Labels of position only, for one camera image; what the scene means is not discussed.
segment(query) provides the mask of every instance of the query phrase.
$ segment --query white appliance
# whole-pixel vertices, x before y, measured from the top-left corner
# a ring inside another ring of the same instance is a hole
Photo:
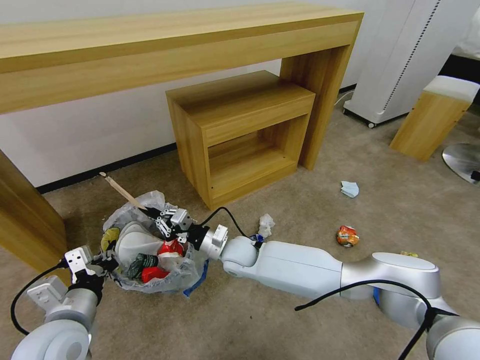
[[[391,1],[343,112],[360,116],[369,128],[408,113],[479,5],[480,0]]]

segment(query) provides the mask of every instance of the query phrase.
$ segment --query wooden stool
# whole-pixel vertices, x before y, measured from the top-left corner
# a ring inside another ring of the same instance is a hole
[[[480,85],[436,76],[403,121],[390,148],[427,161],[472,104]]]
[[[210,209],[296,171],[313,92],[258,71],[166,97],[181,168]]]

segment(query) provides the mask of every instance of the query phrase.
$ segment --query white wall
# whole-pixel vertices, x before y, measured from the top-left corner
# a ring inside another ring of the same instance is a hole
[[[355,84],[388,0],[310,0],[365,11],[342,86]],[[0,24],[226,7],[275,0],[0,0]],[[34,186],[175,142],[165,90],[267,69],[250,65],[0,116],[0,148]]]

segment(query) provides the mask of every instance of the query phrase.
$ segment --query trash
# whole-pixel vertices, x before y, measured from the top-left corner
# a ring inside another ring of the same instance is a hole
[[[340,191],[353,199],[359,194],[359,186],[356,182],[342,181]]]
[[[275,226],[275,222],[269,214],[266,213],[260,216],[259,225],[258,234],[262,236],[263,240],[272,235],[272,228]]]
[[[111,227],[105,231],[100,241],[101,251],[106,252],[112,242],[116,242],[119,239],[120,228]]]
[[[408,251],[401,251],[400,255],[411,256],[414,258],[418,258],[419,255],[416,252],[408,252]]]
[[[173,271],[182,263],[183,254],[184,248],[177,239],[165,241],[158,250],[160,266],[169,272]]]
[[[167,202],[165,202],[164,195],[159,191],[151,191],[147,192],[139,197],[136,198],[140,204],[145,207],[152,207],[158,209],[160,211],[164,211],[167,209],[176,209],[176,206],[173,206]],[[140,225],[143,230],[148,231],[151,236],[156,236],[157,240],[160,240],[158,237],[160,236],[160,232],[155,225],[155,222],[147,217],[144,213],[142,213],[137,207],[132,205],[131,203],[127,202],[121,208],[117,209],[103,224],[103,231],[106,232],[108,229],[112,227],[117,227],[123,230],[127,225],[131,222],[136,222],[136,225]],[[134,227],[131,233],[136,233],[138,227]],[[125,230],[122,234],[120,231],[120,237],[117,245],[125,241],[127,238],[127,234],[130,231]],[[154,255],[157,257],[157,252],[159,248],[162,246],[163,241],[159,241],[159,246],[155,249],[155,251],[148,251],[144,252],[137,251],[135,256],[131,258],[130,264],[132,261],[135,260],[136,255],[138,253],[145,253],[148,255]],[[125,242],[125,249],[128,248],[128,242]],[[126,267],[121,261],[118,259],[118,254],[115,251],[114,256],[117,258],[119,262],[119,268],[111,272],[111,278],[114,282],[124,290],[133,290],[139,291],[142,293],[172,293],[177,291],[182,291],[183,294],[188,297],[190,293],[198,287],[206,277],[207,270],[208,270],[208,257],[200,251],[196,251],[192,244],[186,243],[185,247],[183,247],[183,257],[180,257],[181,263],[178,267],[174,268],[169,274],[167,274],[164,278],[154,277],[150,281],[146,283],[142,283],[141,279],[129,279],[128,277],[128,269],[130,264]]]
[[[170,274],[169,271],[158,266],[146,267],[141,271],[141,281],[146,284],[152,279],[163,279],[168,274]]]
[[[141,223],[132,221],[120,231],[115,253],[120,264],[128,269],[138,254],[157,255],[162,244],[163,241],[150,234]]]
[[[159,258],[157,256],[139,253],[126,273],[129,279],[140,279],[145,268],[157,267],[158,264]]]
[[[342,225],[336,233],[336,241],[346,248],[357,245],[359,240],[357,231],[351,226]]]

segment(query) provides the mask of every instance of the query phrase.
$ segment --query red packaging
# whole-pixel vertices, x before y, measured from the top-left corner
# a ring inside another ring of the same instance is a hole
[[[164,241],[157,252],[160,258],[175,258],[184,255],[184,247],[177,239]]]
[[[344,247],[352,247],[357,245],[360,238],[357,236],[357,231],[350,226],[342,225],[336,233],[336,241]]]
[[[141,280],[146,284],[154,278],[163,279],[168,274],[170,274],[168,271],[156,266],[146,267],[141,271]]]

